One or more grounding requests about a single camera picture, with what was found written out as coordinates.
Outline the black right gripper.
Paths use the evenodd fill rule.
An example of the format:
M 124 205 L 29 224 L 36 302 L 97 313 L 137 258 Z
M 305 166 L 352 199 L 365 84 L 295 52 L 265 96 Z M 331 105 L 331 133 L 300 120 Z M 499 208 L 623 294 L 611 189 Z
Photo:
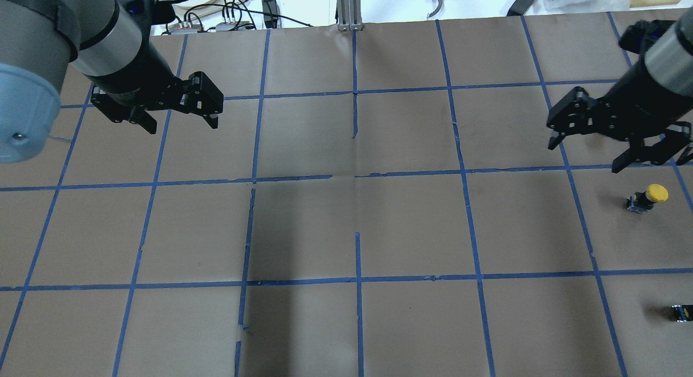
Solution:
M 629 148 L 612 163 L 614 174 L 633 163 L 662 165 L 679 152 L 676 165 L 683 165 L 691 160 L 691 123 L 676 121 L 687 112 L 688 96 L 658 83 L 639 60 L 598 100 L 576 86 L 552 106 L 545 124 L 551 131 L 547 149 L 556 149 L 570 135 L 598 133 L 630 139 Z M 663 132 L 656 144 L 644 144 L 643 138 Z

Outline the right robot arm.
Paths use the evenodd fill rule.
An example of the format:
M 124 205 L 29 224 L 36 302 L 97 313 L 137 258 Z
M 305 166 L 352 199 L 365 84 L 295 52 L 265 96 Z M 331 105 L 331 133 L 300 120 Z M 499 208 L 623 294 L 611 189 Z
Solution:
M 662 165 L 676 157 L 691 161 L 691 123 L 683 116 L 692 106 L 692 12 L 679 20 L 639 20 L 619 39 L 638 61 L 602 97 L 572 88 L 547 116 L 552 131 L 548 149 L 567 136 L 601 134 L 626 142 L 612 162 L 614 174 L 633 163 Z

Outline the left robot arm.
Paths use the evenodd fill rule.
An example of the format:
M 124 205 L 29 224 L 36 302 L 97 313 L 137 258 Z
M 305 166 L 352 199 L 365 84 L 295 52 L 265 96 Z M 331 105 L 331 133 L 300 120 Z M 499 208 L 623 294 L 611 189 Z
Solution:
M 61 106 L 68 66 L 92 83 L 88 101 L 115 124 L 156 133 L 152 111 L 202 117 L 213 129 L 224 96 L 202 71 L 181 79 L 149 42 L 187 0 L 1 0 L 3 163 L 36 157 Z

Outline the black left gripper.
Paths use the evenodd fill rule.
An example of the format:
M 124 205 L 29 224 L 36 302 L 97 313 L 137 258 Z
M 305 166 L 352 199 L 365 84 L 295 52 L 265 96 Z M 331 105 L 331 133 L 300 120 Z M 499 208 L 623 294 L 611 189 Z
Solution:
M 90 77 L 90 99 L 102 115 L 115 124 L 128 122 L 154 135 L 158 122 L 148 110 L 178 105 L 181 112 L 197 115 L 212 129 L 219 126 L 224 96 L 203 71 L 182 81 L 176 76 L 149 39 L 143 39 L 134 60 L 116 73 Z

